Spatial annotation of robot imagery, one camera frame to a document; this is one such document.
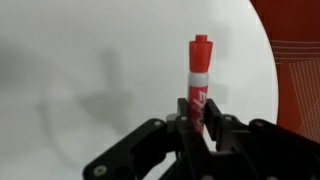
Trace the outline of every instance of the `screw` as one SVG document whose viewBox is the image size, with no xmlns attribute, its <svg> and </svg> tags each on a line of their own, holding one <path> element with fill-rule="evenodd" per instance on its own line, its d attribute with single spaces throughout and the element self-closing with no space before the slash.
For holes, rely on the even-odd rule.
<svg viewBox="0 0 320 180">
<path fill-rule="evenodd" d="M 224 117 L 224 119 L 227 120 L 227 121 L 231 121 L 231 120 L 232 120 L 232 117 L 226 116 L 226 117 Z"/>
<path fill-rule="evenodd" d="M 205 175 L 205 176 L 202 176 L 201 180 L 214 180 L 214 178 L 212 176 Z"/>
<path fill-rule="evenodd" d="M 156 121 L 156 122 L 154 122 L 154 125 L 160 126 L 160 125 L 161 125 L 161 122 L 160 122 L 160 121 Z"/>
<path fill-rule="evenodd" d="M 264 125 L 262 121 L 256 121 L 256 122 L 254 122 L 254 124 L 256 126 L 260 126 L 260 127 L 262 127 Z"/>
<path fill-rule="evenodd" d="M 267 180 L 279 180 L 277 177 L 274 176 L 269 176 L 267 177 Z"/>
<path fill-rule="evenodd" d="M 185 120 L 187 120 L 187 117 L 182 116 L 182 117 L 181 117 L 181 120 L 182 120 L 182 121 L 185 121 Z"/>
<path fill-rule="evenodd" d="M 97 166 L 96 168 L 94 168 L 93 170 L 93 174 L 96 176 L 96 177 L 100 177 L 100 176 L 103 176 L 104 174 L 107 173 L 107 166 L 105 165 L 100 165 L 100 166 Z"/>
</svg>

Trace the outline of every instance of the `marker cap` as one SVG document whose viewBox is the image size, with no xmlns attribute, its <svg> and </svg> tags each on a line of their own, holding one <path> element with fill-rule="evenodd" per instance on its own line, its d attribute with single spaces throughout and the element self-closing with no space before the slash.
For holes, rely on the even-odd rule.
<svg viewBox="0 0 320 180">
<path fill-rule="evenodd" d="M 189 42 L 189 65 L 191 72 L 208 72 L 212 45 L 212 42 L 207 41 L 207 35 L 196 35 L 196 40 Z"/>
</svg>

